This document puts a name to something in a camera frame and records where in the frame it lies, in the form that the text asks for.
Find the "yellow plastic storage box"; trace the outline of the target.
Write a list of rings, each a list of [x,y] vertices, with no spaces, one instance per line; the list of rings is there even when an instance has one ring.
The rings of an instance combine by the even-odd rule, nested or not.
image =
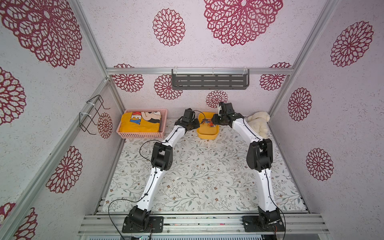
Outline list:
[[[200,127],[197,129],[198,137],[202,140],[214,140],[219,135],[219,126],[212,123],[212,117],[215,113],[199,113]]]

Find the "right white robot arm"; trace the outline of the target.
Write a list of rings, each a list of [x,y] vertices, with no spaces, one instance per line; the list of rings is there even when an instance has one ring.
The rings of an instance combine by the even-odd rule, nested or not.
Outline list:
[[[236,113],[231,103],[220,102],[218,113],[212,118],[213,124],[229,126],[249,145],[246,161],[255,170],[258,187],[259,219],[256,224],[263,231],[280,232],[285,230],[285,217],[281,214],[273,194],[271,168],[273,163],[273,143],[252,130],[245,117]]]

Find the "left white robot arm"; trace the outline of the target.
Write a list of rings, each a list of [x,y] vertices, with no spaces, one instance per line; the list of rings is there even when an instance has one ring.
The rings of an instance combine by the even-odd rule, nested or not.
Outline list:
[[[188,131],[199,127],[200,122],[195,117],[195,112],[191,108],[186,109],[184,115],[175,122],[171,133],[161,142],[154,143],[149,179],[142,196],[129,213],[129,221],[141,230],[145,230],[149,225],[155,195],[161,180],[173,163],[173,148]]]

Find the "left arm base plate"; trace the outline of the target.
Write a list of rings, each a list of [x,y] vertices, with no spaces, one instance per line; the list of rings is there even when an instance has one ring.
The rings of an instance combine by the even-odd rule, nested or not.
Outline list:
[[[164,217],[145,217],[143,221],[133,220],[127,216],[124,220],[122,233],[162,233]]]

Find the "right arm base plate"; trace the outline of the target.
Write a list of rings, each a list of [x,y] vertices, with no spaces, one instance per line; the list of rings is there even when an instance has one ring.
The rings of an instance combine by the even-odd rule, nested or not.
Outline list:
[[[242,216],[243,226],[245,232],[284,232],[286,230],[282,220],[278,220],[272,223],[267,223],[262,217],[259,216]]]

